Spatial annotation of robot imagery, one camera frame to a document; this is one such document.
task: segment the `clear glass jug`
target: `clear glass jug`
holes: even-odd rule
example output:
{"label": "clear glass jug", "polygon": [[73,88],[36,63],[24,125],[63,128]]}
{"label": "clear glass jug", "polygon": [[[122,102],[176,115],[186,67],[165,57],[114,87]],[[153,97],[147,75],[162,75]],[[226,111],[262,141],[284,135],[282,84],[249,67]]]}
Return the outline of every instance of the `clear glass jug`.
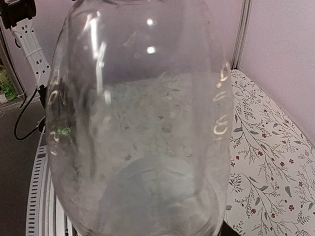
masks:
{"label": "clear glass jug", "polygon": [[47,93],[54,188],[83,236],[212,236],[229,178],[229,64],[203,0],[78,0]]}

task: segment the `black cable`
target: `black cable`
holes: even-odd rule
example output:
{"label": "black cable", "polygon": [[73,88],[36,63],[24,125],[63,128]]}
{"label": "black cable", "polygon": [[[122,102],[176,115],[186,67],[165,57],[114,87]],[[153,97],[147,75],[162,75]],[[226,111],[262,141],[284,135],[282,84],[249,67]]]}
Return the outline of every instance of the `black cable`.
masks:
{"label": "black cable", "polygon": [[24,98],[24,101],[23,101],[22,104],[20,105],[19,109],[21,109],[21,108],[24,106],[25,103],[26,103],[26,98]]}
{"label": "black cable", "polygon": [[16,122],[15,122],[15,125],[14,125],[14,137],[18,140],[18,141],[22,141],[24,139],[26,139],[28,136],[30,136],[32,133],[34,133],[38,127],[36,127],[35,129],[33,129],[30,133],[28,133],[26,136],[22,137],[22,138],[19,138],[16,134],[16,130],[17,130],[17,127],[18,127],[18,124],[19,124],[19,121],[24,113],[24,111],[26,110],[26,108],[29,106],[29,104],[31,103],[31,101],[34,99],[35,95],[36,95],[36,92],[37,92],[37,89],[35,89],[33,95],[31,96],[30,100],[27,102],[27,104],[24,106],[24,108],[21,110]]}

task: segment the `floor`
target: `floor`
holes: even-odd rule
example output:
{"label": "floor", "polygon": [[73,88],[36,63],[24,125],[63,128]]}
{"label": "floor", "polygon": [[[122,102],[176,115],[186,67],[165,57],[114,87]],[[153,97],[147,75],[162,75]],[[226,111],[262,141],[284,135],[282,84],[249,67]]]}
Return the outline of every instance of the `floor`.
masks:
{"label": "floor", "polygon": [[[40,134],[35,132],[24,141],[17,141],[13,127],[20,110],[0,112],[0,235],[25,235],[26,210],[30,178]],[[18,126],[24,136],[45,115],[40,102],[31,103]]]}

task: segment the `floral pattern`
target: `floral pattern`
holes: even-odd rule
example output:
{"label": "floral pattern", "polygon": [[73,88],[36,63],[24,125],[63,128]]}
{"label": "floral pattern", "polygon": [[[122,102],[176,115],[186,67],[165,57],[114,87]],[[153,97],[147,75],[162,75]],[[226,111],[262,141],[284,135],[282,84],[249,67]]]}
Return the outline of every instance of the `floral pattern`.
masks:
{"label": "floral pattern", "polygon": [[234,123],[225,221],[246,236],[315,236],[315,157],[262,89],[232,71]]}

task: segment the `lavender wall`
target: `lavender wall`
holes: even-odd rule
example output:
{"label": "lavender wall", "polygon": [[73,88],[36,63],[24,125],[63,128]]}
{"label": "lavender wall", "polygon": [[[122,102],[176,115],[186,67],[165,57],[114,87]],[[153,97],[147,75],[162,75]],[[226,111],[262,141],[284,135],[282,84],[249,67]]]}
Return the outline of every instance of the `lavender wall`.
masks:
{"label": "lavender wall", "polygon": [[[226,58],[232,59],[234,44],[237,35],[242,0],[206,0],[213,13],[214,19],[221,25],[219,32],[226,51]],[[72,0],[37,0],[37,15],[34,18],[34,27],[38,41],[43,48],[49,63],[52,61],[54,48],[63,21],[73,4]],[[35,89],[32,71],[24,59],[21,49],[17,48],[9,30],[4,32],[11,58],[23,86],[28,94]]]}
{"label": "lavender wall", "polygon": [[240,69],[315,144],[314,0],[253,0]]}

